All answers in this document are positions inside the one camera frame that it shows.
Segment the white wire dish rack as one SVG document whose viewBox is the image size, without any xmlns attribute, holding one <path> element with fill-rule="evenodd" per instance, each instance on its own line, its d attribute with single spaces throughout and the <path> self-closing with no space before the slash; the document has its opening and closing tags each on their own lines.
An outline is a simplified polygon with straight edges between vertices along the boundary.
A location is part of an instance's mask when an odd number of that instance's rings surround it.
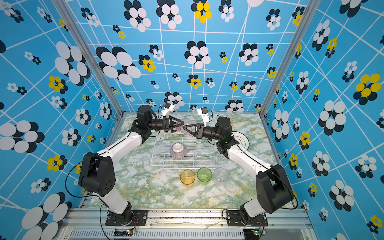
<svg viewBox="0 0 384 240">
<path fill-rule="evenodd" d="M 155 138 L 150 165 L 162 169 L 199 169 L 228 167 L 230 160 L 219 153 L 217 140 L 196 139 L 180 132 L 164 133 Z M 174 144 L 182 144 L 187 152 L 183 157 L 171 153 Z"/>
</svg>

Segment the yellow glass cup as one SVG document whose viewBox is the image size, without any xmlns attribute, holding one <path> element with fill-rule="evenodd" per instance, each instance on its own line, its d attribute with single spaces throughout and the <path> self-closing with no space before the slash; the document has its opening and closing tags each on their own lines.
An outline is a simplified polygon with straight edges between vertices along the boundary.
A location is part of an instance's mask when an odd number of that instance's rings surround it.
<svg viewBox="0 0 384 240">
<path fill-rule="evenodd" d="M 195 182 L 195 179 L 196 175 L 192 170 L 184 170 L 180 174 L 180 180 L 186 186 L 192 185 Z"/>
</svg>

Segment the green glass cup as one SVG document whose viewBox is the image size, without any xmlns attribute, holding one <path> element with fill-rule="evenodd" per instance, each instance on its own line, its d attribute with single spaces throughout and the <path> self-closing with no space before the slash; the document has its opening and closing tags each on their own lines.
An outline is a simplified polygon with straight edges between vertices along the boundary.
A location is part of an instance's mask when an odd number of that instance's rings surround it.
<svg viewBox="0 0 384 240">
<path fill-rule="evenodd" d="M 212 171 L 209 168 L 200 168 L 197 172 L 197 177 L 200 182 L 208 183 L 212 177 Z"/>
</svg>

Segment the clear glass cup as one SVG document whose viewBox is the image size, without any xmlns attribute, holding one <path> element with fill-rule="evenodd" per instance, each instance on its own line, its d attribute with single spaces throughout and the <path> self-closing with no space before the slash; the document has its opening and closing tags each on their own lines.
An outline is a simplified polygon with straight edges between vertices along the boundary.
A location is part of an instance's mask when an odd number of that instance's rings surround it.
<svg viewBox="0 0 384 240">
<path fill-rule="evenodd" d="M 214 179 L 216 182 L 224 183 L 228 180 L 228 178 L 229 172 L 226 169 L 219 167 L 214 170 Z"/>
</svg>

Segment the white plate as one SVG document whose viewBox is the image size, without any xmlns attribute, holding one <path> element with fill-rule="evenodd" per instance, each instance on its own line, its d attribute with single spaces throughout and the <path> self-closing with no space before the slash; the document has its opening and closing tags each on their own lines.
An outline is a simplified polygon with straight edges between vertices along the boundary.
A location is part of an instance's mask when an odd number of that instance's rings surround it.
<svg viewBox="0 0 384 240">
<path fill-rule="evenodd" d="M 232 132 L 232 136 L 240 148 L 245 149 L 245 150 L 249 149 L 250 141 L 246 135 L 244 135 L 243 133 L 234 131 L 234 132 Z"/>
</svg>

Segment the pink glass cup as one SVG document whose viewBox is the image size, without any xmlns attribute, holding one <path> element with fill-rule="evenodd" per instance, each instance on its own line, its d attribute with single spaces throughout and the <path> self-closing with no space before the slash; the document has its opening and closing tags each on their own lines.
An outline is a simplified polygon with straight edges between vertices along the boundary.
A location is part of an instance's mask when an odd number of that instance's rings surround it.
<svg viewBox="0 0 384 240">
<path fill-rule="evenodd" d="M 196 124 L 196 120 L 183 120 L 184 124 L 182 126 L 177 127 L 177 131 L 183 134 L 188 134 L 187 131 L 184 130 L 184 126 Z"/>
</svg>

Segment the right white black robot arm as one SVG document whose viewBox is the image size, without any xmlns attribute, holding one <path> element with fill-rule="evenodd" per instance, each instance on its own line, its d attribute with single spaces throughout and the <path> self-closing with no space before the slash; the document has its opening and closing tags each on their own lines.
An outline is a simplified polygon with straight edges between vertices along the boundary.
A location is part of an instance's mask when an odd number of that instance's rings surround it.
<svg viewBox="0 0 384 240">
<path fill-rule="evenodd" d="M 285 169 L 279 164 L 266 163 L 241 147 L 233 136 L 229 118 L 218 118 L 214 127 L 193 124 L 185 125 L 183 129 L 197 139 L 217 140 L 219 153 L 255 178 L 257 195 L 240 206 L 240 216 L 246 226 L 252 225 L 264 213 L 272 214 L 297 199 Z"/>
</svg>

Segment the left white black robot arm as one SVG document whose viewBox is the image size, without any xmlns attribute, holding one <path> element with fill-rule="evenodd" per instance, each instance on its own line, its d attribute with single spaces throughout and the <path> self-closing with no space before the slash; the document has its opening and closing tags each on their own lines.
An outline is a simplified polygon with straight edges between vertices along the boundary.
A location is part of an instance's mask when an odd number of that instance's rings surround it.
<svg viewBox="0 0 384 240">
<path fill-rule="evenodd" d="M 118 225 L 127 226 L 134 219 L 132 205 L 117 190 L 115 165 L 131 150 L 145 143 L 152 131 L 174 133 L 183 121 L 170 116 L 175 106 L 165 104 L 161 117 L 152 107 L 142 105 L 128 133 L 98 153 L 87 153 L 82 161 L 79 185 L 94 193 L 108 209 L 108 218 Z"/>
</svg>

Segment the right circuit board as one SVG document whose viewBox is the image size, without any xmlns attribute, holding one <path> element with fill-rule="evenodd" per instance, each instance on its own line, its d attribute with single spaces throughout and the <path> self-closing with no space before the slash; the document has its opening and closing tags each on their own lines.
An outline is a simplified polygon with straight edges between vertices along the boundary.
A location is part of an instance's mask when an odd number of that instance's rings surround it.
<svg viewBox="0 0 384 240">
<path fill-rule="evenodd" d="M 261 230 L 243 229 L 245 240 L 259 240 L 261 236 Z"/>
</svg>

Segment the circuit board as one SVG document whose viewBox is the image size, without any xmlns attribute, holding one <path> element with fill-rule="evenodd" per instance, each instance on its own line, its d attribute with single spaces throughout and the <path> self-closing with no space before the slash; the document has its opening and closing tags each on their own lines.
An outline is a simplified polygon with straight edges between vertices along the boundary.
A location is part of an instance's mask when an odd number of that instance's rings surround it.
<svg viewBox="0 0 384 240">
<path fill-rule="evenodd" d="M 136 234 L 136 229 L 130 229 L 130 230 L 115 230 L 114 237 L 132 237 L 134 234 Z"/>
<path fill-rule="evenodd" d="M 245 240 L 259 240 L 261 236 L 261 230 L 243 229 Z"/>
</svg>

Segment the left circuit board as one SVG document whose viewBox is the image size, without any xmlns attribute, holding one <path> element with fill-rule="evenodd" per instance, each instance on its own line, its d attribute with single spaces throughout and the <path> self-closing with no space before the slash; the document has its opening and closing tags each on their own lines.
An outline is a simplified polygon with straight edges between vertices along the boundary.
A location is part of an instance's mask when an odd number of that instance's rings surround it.
<svg viewBox="0 0 384 240">
<path fill-rule="evenodd" d="M 130 229 L 130 230 L 115 230 L 114 237 L 132 237 L 134 234 L 136 234 L 136 229 Z"/>
</svg>

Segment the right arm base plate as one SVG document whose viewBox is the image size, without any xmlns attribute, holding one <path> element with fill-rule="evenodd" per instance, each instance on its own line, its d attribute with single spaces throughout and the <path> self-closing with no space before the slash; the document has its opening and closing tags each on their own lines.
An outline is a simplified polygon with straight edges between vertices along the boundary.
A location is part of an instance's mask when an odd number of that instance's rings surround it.
<svg viewBox="0 0 384 240">
<path fill-rule="evenodd" d="M 249 217 L 245 211 L 224 210 L 223 218 L 229 227 L 267 227 L 268 221 L 265 214 L 256 217 Z"/>
</svg>

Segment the left aluminium frame post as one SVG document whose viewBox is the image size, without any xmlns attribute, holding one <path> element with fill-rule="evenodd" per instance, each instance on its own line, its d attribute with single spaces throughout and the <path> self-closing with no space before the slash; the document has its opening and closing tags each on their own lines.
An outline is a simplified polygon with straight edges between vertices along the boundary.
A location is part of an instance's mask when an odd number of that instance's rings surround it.
<svg viewBox="0 0 384 240">
<path fill-rule="evenodd" d="M 63 18 L 65 24 L 68 26 L 71 36 L 76 42 L 77 46 L 83 53 L 86 61 L 89 63 L 90 69 L 95 74 L 95 78 L 98 80 L 101 88 L 105 92 L 106 96 L 110 100 L 112 106 L 115 108 L 117 114 L 120 118 L 124 116 L 124 111 L 119 104 L 117 98 L 111 91 L 111 86 L 109 85 L 106 77 L 104 76 L 102 70 L 100 69 L 98 62 L 93 56 L 93 52 L 91 51 L 89 45 L 86 42 L 84 34 L 81 32 L 79 26 L 76 24 L 76 21 L 73 15 L 70 13 L 70 8 L 65 3 L 65 1 L 52 1 L 53 5 L 57 9 L 60 16 Z"/>
</svg>

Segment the aluminium frame post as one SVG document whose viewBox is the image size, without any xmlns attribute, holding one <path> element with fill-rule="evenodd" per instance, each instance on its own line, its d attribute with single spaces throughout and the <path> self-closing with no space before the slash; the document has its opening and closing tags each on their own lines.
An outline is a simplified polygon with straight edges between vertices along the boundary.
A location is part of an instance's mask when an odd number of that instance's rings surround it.
<svg viewBox="0 0 384 240">
<path fill-rule="evenodd" d="M 57 9 L 60 16 L 63 18 L 65 24 L 68 26 L 71 36 L 76 42 L 77 46 L 83 53 L 86 61 L 89 63 L 90 69 L 95 74 L 95 78 L 98 80 L 101 88 L 105 92 L 106 96 L 110 100 L 112 106 L 115 108 L 117 114 L 120 118 L 124 116 L 124 111 L 119 104 L 117 98 L 111 91 L 111 86 L 109 85 L 106 77 L 104 76 L 102 70 L 100 69 L 98 62 L 93 56 L 93 52 L 91 51 L 89 45 L 86 42 L 84 34 L 81 32 L 79 26 L 76 24 L 76 21 L 73 15 L 70 13 L 70 8 L 65 3 L 65 1 L 52 1 L 53 5 Z"/>
<path fill-rule="evenodd" d="M 318 7 L 319 4 L 321 3 L 321 0 L 312 0 L 309 1 L 306 11 L 304 14 L 303 19 L 301 20 L 301 23 L 297 27 L 297 30 L 295 31 L 295 34 L 293 35 L 293 38 L 285 52 L 285 55 L 282 59 L 282 62 L 278 68 L 277 76 L 275 79 L 272 81 L 272 84 L 269 88 L 269 91 L 266 95 L 266 98 L 262 104 L 262 109 L 259 113 L 259 115 L 262 117 L 265 112 L 268 110 L 269 105 L 271 104 L 273 97 L 275 95 L 275 91 L 281 81 L 284 78 L 284 74 L 286 73 L 291 61 L 293 60 L 294 54 L 296 52 L 297 47 L 301 43 L 301 40 L 303 39 Z"/>
</svg>

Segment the right aluminium frame post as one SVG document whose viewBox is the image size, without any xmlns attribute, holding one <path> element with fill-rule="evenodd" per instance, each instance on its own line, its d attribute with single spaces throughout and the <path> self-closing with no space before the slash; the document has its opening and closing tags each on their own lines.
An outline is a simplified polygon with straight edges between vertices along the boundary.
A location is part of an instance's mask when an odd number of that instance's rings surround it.
<svg viewBox="0 0 384 240">
<path fill-rule="evenodd" d="M 273 97 L 275 95 L 275 91 L 281 81 L 284 78 L 284 74 L 286 73 L 291 61 L 293 60 L 294 54 L 296 52 L 297 47 L 301 43 L 301 40 L 303 39 L 318 7 L 319 4 L 321 3 L 321 0 L 312 0 L 309 1 L 306 11 L 304 14 L 303 19 L 301 20 L 301 23 L 297 27 L 297 30 L 295 31 L 295 34 L 293 35 L 293 38 L 285 52 L 285 55 L 282 59 L 282 62 L 278 68 L 277 76 L 275 79 L 272 81 L 272 84 L 269 88 L 269 91 L 266 95 L 266 98 L 262 104 L 262 109 L 259 113 L 259 115 L 262 117 L 265 112 L 268 110 L 269 105 L 271 104 Z"/>
</svg>

